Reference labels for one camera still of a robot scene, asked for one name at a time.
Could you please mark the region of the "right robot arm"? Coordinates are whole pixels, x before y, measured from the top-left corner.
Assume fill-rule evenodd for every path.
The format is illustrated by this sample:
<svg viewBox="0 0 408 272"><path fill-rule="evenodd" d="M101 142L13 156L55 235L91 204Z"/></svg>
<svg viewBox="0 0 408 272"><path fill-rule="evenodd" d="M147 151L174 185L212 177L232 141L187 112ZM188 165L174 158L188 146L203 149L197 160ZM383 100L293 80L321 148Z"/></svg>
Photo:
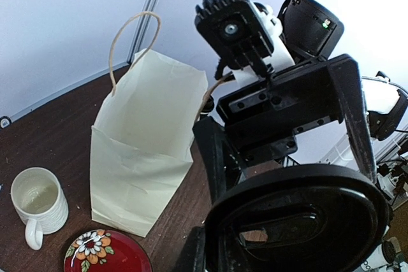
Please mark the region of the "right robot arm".
<svg viewBox="0 0 408 272"><path fill-rule="evenodd" d="M407 92L386 80L362 84L357 62L332 57L343 23L315 0L286 0L279 14L250 0L203 0L194 24L220 60L217 83L237 80L249 69L248 84L222 97L214 109L222 118L200 117L193 127L203 157L213 208L223 219L256 198L266 198L265 181L240 183L248 167L297 149L296 136L321 125L346 124L358 175L333 166L327 187L334 206L346 213L392 212L377 186L371 139L385 140L407 110Z"/></svg>

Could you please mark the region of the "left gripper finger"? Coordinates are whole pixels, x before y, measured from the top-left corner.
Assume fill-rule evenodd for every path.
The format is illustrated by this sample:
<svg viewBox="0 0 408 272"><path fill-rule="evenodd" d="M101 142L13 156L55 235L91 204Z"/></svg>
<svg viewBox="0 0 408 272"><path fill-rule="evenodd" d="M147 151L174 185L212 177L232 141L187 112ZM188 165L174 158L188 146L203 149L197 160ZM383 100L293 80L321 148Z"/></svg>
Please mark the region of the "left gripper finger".
<svg viewBox="0 0 408 272"><path fill-rule="evenodd" d="M205 272L205 228L193 227L173 267L174 272Z"/></svg>

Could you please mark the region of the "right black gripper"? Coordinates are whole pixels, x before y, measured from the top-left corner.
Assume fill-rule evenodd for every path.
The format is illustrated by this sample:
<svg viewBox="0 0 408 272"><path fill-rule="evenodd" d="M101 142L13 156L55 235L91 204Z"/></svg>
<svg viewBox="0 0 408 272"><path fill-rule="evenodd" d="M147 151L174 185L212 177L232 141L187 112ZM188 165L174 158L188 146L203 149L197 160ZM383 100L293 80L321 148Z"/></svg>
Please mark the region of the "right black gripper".
<svg viewBox="0 0 408 272"><path fill-rule="evenodd" d="M308 60L219 99L217 113L193 132L206 169L213 215L225 193L255 177L249 166L298 148L297 134L335 120L345 122L358 171L377 181L366 103L357 62L349 55Z"/></svg>

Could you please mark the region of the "cream paper bag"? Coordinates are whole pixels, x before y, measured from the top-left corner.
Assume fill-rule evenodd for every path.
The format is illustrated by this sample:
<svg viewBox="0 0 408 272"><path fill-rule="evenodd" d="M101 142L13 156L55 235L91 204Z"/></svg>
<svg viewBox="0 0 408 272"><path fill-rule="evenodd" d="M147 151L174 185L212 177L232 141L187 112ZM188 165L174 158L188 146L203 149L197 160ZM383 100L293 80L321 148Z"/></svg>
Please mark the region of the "cream paper bag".
<svg viewBox="0 0 408 272"><path fill-rule="evenodd" d="M92 125L91 217L144 237L193 163L193 125L214 88L204 71L151 47L110 80Z"/></svg>

